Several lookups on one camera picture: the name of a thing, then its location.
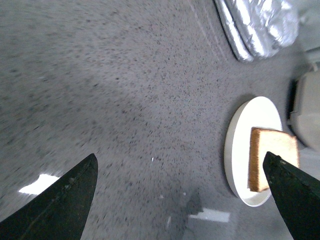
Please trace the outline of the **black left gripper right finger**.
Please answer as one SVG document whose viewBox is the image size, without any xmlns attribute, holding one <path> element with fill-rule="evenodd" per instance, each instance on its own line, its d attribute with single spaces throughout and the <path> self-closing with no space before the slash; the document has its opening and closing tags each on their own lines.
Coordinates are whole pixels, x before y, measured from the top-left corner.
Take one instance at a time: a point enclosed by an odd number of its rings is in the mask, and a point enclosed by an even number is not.
<svg viewBox="0 0 320 240">
<path fill-rule="evenodd" d="M 267 152 L 263 170 L 279 213 L 295 240 L 320 238 L 320 181 Z"/>
</svg>

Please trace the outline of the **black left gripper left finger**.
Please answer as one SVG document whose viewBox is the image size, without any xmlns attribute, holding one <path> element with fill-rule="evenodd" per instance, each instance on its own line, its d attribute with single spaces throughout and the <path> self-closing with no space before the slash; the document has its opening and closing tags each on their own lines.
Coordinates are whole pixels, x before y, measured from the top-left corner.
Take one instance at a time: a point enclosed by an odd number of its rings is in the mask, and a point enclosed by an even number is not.
<svg viewBox="0 0 320 240">
<path fill-rule="evenodd" d="M 98 179 L 92 153 L 55 183 L 1 221 L 2 240 L 79 240 L 82 237 Z"/>
</svg>

